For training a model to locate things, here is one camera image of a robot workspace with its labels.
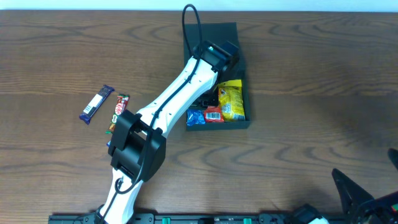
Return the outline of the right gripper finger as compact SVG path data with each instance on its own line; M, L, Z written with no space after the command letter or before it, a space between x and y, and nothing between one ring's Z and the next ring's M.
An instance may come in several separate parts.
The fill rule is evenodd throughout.
M342 171L333 169L331 174L340 195L343 213L348 218L362 218L363 205L374 200L374 197Z
M398 150L390 148L387 154L394 167L398 170Z

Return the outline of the yellow snack packet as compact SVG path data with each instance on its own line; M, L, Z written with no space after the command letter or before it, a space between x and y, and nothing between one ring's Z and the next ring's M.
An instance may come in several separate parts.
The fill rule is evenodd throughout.
M242 87L242 80L229 80L218 85L219 107L225 121L246 119Z

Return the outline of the red snack packet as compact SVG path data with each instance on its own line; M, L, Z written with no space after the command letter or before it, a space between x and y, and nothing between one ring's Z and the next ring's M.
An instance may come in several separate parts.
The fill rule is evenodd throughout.
M203 112L206 123L224 123L221 109L218 106L209 106Z

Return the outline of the black gift box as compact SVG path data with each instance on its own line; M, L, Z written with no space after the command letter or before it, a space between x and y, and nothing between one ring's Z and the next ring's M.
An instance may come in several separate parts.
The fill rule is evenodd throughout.
M210 23L201 24L203 42L208 40L216 45L221 45L226 41L231 42L239 48L239 62L234 68L234 73L227 78L224 82L229 80L242 80L243 83L243 101L244 101L244 112L246 119L243 121L228 121L224 123L209 123L209 124L196 124L193 126L187 126L187 131L212 131L212 130L226 130L226 129L247 129L251 122L251 107L248 95L248 86L246 78L246 63L242 50L240 49L238 31L235 22L228 23ZM198 25L197 24L187 24L185 26L185 31L187 32L187 41L189 43L190 49L195 51L195 47L199 43L198 37ZM197 108L195 106L195 101L188 109L202 110L205 108Z

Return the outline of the blue biscuit bar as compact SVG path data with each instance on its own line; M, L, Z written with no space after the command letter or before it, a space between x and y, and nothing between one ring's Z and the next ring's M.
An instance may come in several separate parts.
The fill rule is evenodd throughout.
M187 110L187 126L196 124L206 124L205 117L202 110L188 109Z

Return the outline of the dark blue chocolate bar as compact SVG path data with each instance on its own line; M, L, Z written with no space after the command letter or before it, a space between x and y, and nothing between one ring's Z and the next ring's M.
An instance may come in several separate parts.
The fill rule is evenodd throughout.
M97 92L93 99L87 104L85 109L79 115L79 118L86 124L89 124L96 111L100 108L107 97L112 94L114 88L108 85L103 85Z

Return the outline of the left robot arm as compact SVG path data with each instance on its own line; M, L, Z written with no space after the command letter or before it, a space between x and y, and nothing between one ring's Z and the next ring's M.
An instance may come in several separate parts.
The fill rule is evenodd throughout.
M220 76L233 69L239 49L231 42L216 45L206 41L195 47L180 75L151 103L137 113L122 112L111 137L113 183L95 223L127 223L144 182L151 179L165 159L169 132L202 94L211 90Z

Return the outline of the red green KitKat Milo bar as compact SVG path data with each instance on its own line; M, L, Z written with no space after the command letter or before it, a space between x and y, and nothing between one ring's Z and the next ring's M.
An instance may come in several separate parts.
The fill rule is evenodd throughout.
M117 103L114 109L114 113L109 125L109 128L106 130L106 134L113 134L115 126L116 126L116 121L119 117L119 115L121 115L122 112L124 112L124 110L126 109L126 106L129 102L130 96L129 95L123 95L120 94L117 97Z

